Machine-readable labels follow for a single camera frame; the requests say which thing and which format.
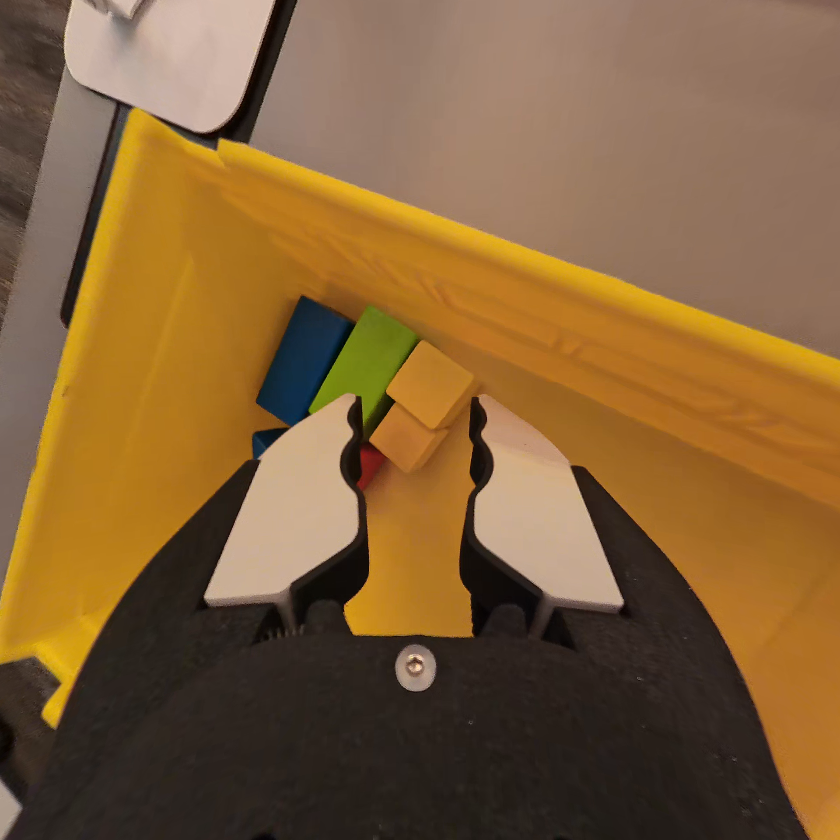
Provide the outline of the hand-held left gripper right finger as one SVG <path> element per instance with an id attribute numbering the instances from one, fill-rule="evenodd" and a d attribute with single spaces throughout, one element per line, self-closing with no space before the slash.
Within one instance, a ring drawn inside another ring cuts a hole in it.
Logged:
<path id="1" fill-rule="evenodd" d="M 489 395 L 472 399 L 469 440 L 474 487 L 460 578 L 479 608 L 620 612 L 623 596 L 566 456 Z"/>

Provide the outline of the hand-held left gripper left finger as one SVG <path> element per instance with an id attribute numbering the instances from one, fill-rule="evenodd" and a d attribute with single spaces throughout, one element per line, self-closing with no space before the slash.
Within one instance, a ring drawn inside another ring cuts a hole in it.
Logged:
<path id="1" fill-rule="evenodd" d="M 367 580 L 362 400 L 344 394 L 259 458 L 213 576 L 209 606 L 345 604 Z"/>

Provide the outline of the yellow wooden cube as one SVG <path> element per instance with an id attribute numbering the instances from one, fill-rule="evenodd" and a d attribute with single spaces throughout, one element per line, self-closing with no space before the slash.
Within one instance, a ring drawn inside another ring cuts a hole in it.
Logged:
<path id="1" fill-rule="evenodd" d="M 448 428 L 476 391 L 478 379 L 431 343 L 422 340 L 409 354 L 385 393 L 419 423 Z"/>
<path id="2" fill-rule="evenodd" d="M 423 468 L 448 435 L 448 428 L 431 429 L 394 402 L 370 437 L 373 447 L 404 473 Z"/>

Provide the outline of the yellow plastic bin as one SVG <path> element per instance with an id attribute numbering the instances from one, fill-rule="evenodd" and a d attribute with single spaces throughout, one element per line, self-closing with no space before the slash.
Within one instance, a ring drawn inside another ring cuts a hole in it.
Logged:
<path id="1" fill-rule="evenodd" d="M 838 838 L 838 360 L 144 112 L 120 143 L 2 597 L 49 743 L 119 597 L 270 425 L 307 296 L 369 306 L 588 468 L 698 594 Z"/>

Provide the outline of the long dark blue wooden block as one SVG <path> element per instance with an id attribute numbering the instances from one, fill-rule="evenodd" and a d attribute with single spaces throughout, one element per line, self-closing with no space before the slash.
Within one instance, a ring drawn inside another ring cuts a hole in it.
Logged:
<path id="1" fill-rule="evenodd" d="M 309 415 L 316 394 L 354 329 L 354 322 L 309 297 L 297 301 L 256 402 L 290 426 Z"/>

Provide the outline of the long green wooden block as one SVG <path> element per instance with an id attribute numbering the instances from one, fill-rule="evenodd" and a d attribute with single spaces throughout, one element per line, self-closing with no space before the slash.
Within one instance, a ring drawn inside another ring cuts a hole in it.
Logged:
<path id="1" fill-rule="evenodd" d="M 364 438 L 370 438 L 393 405 L 387 388 L 418 342 L 413 330 L 367 307 L 310 404 L 310 414 L 346 393 L 357 395 L 362 400 Z"/>

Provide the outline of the white board stand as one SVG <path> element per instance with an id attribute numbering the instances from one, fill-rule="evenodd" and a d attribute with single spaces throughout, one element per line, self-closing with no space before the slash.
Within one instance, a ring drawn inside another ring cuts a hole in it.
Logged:
<path id="1" fill-rule="evenodd" d="M 274 6 L 74 1 L 66 66 L 91 91 L 208 134 L 223 128 L 245 99 Z"/>

